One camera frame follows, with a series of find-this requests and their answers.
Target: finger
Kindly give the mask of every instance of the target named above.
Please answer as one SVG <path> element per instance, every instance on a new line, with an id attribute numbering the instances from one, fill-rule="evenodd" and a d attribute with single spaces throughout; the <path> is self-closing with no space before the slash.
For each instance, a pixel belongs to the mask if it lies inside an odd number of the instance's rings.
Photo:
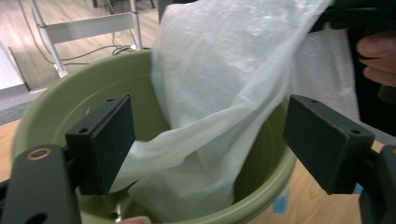
<path id="1" fill-rule="evenodd" d="M 396 87 L 396 74 L 383 72 L 373 67 L 366 67 L 363 70 L 363 74 L 365 77 L 371 79 L 374 82 L 378 82 L 386 86 Z"/>
<path id="2" fill-rule="evenodd" d="M 357 45 L 358 53 L 370 58 L 396 56 L 396 32 L 364 37 Z"/>
<path id="3" fill-rule="evenodd" d="M 383 72 L 396 74 L 396 57 L 361 60 L 361 63 Z"/>
<path id="4" fill-rule="evenodd" d="M 118 224 L 151 224 L 148 217 L 132 217 L 125 219 Z"/>

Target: metal stand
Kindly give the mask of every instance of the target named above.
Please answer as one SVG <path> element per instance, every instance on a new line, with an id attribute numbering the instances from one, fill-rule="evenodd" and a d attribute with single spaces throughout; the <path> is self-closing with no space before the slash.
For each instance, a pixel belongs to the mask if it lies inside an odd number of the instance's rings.
<path id="1" fill-rule="evenodd" d="M 45 44 L 55 61 L 55 69 L 59 77 L 67 75 L 67 71 L 62 64 L 62 60 L 55 48 L 55 44 L 87 38 L 95 35 L 104 35 L 122 30 L 134 29 L 134 39 L 136 50 L 142 49 L 140 25 L 135 0 L 131 0 L 131 12 L 117 15 L 92 18 L 82 21 L 69 21 L 47 25 L 40 14 L 35 0 L 30 0 L 35 19 L 40 32 L 43 35 Z"/>

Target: green bucket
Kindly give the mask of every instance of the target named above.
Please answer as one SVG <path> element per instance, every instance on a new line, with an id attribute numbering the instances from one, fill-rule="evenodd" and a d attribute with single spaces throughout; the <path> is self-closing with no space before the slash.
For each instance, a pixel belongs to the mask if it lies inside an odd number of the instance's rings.
<path id="1" fill-rule="evenodd" d="M 150 83 L 150 51 L 103 59 L 70 74 L 46 90 L 21 120 L 13 145 L 15 158 L 43 144 L 64 146 L 64 133 L 107 97 L 130 93 L 136 138 L 148 141 L 169 130 Z M 267 208 L 287 185 L 295 157 L 282 138 L 286 105 L 282 104 L 262 125 L 245 165 L 234 184 L 234 204 L 216 213 L 178 223 L 244 223 Z M 146 215 L 122 193 L 78 196 L 83 223 L 114 223 L 106 212 L 121 197 L 122 217 Z"/>

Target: wooden floor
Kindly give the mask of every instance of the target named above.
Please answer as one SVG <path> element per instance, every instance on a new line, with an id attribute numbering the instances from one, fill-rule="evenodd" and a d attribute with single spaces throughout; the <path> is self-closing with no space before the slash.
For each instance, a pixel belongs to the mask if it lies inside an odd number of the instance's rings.
<path id="1" fill-rule="evenodd" d="M 104 6 L 103 2 L 106 2 L 106 0 L 98 0 L 99 7 L 93 7 L 92 0 L 37 0 L 38 7 L 46 24 L 109 15 L 109 7 Z M 43 51 L 46 58 L 53 63 L 54 61 L 51 55 L 46 51 L 38 34 L 29 0 L 21 0 L 21 5 L 26 13 L 37 45 Z M 149 0 L 139 1 L 137 8 L 143 47 L 150 48 L 155 41 L 159 29 L 158 11 L 156 8 L 151 8 Z M 125 11 L 130 9 L 129 1 L 121 1 L 115 4 L 116 13 L 122 12 L 123 9 Z M 19 1 L 0 1 L 0 31 L 0 38 L 13 51 L 21 74 L 31 90 L 48 87 L 51 83 L 60 79 L 53 64 L 47 62 L 37 49 L 29 32 L 28 25 L 23 18 L 23 11 Z M 130 31 L 116 32 L 114 38 L 113 34 L 107 34 L 57 44 L 56 49 L 62 59 L 69 59 L 105 46 L 112 46 L 113 44 L 133 45 L 134 41 Z M 64 63 L 92 63 L 105 57 L 110 57 L 114 49 L 101 49 L 75 60 L 64 61 Z M 66 66 L 66 69 L 70 73 L 82 66 L 85 65 L 70 64 Z"/>

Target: wooden table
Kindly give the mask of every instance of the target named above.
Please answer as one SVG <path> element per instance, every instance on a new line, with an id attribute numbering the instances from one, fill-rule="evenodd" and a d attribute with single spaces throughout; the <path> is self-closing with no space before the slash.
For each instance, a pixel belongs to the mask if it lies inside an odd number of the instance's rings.
<path id="1" fill-rule="evenodd" d="M 0 181 L 9 177 L 12 138 L 19 122 L 0 126 Z M 373 148 L 380 150 L 375 142 Z M 249 224 L 360 224 L 359 195 L 327 195 L 298 161 L 290 179 L 289 208 L 275 214 L 268 208 Z"/>

